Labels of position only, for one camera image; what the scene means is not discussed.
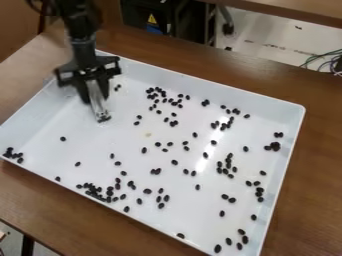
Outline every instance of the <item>yellow warning sticker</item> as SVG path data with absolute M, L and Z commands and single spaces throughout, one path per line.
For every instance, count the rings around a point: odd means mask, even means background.
M 150 14 L 150 17 L 148 18 L 148 23 L 157 25 L 157 21 L 156 21 L 156 19 L 154 18 L 154 16 L 153 16 L 152 13 Z

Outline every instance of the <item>black bean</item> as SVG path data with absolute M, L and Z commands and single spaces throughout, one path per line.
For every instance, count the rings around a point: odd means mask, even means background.
M 149 194 L 152 193 L 152 190 L 149 189 L 149 188 L 145 188 L 145 189 L 143 190 L 143 193 L 149 195 Z
M 184 236 L 182 233 L 178 233 L 177 236 L 178 236 L 179 238 L 182 238 L 182 239 L 185 238 L 185 236 Z
M 242 246 L 241 243 L 237 243 L 237 244 L 236 244 L 236 247 L 238 248 L 239 251 L 241 251 L 243 246 Z
M 169 195 L 164 196 L 164 201 L 165 202 L 168 202 L 169 200 L 170 200 L 170 196 Z
M 243 229 L 238 229 L 238 233 L 242 236 L 246 235 L 246 232 Z
M 242 237 L 242 243 L 248 244 L 248 241 L 249 241 L 248 236 L 243 236 Z
M 214 252 L 215 253 L 219 253 L 220 251 L 221 251 L 221 245 L 219 245 L 219 244 L 217 244 L 217 245 L 215 245 L 215 247 L 214 247 Z

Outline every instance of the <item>brown tabletop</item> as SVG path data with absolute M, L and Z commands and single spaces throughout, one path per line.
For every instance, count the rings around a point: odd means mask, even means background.
M 200 0 L 254 12 L 342 28 L 339 0 Z
M 37 37 L 0 64 L 0 123 L 67 60 L 60 32 Z M 304 105 L 306 118 L 262 255 L 341 255 L 341 78 L 130 28 L 101 32 L 98 41 L 125 57 Z M 0 219 L 65 255 L 201 255 L 5 162 Z

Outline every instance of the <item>black device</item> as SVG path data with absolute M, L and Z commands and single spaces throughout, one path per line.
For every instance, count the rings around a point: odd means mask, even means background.
M 120 58 L 98 56 L 95 33 L 101 13 L 92 0 L 26 0 L 34 10 L 47 16 L 59 16 L 68 30 L 73 57 L 69 63 L 55 69 L 60 87 L 74 86 L 82 101 L 91 104 L 98 122 L 110 119 L 103 101 L 109 97 L 109 80 L 121 74 Z M 37 2 L 45 8 L 37 7 Z

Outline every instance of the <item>coffee bean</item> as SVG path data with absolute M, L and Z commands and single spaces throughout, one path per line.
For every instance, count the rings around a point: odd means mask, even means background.
M 236 247 L 238 248 L 239 251 L 241 251 L 243 246 L 242 246 L 241 243 L 237 243 L 237 244 L 236 244 Z
M 143 190 L 143 193 L 149 195 L 149 194 L 152 193 L 152 190 L 149 189 L 149 188 L 145 188 L 145 189 Z
M 184 236 L 182 233 L 178 233 L 177 236 L 178 236 L 179 238 L 182 238 L 182 239 L 185 238 L 185 236 Z
M 215 245 L 215 247 L 214 247 L 214 252 L 215 253 L 219 253 L 220 251 L 221 251 L 221 245 L 219 245 L 219 244 L 217 244 L 217 245 Z
M 243 229 L 238 229 L 238 233 L 242 236 L 246 235 L 246 232 Z
M 248 239 L 247 236 L 243 236 L 243 237 L 242 237 L 242 243 L 248 244 L 248 241 L 249 241 L 249 239 Z

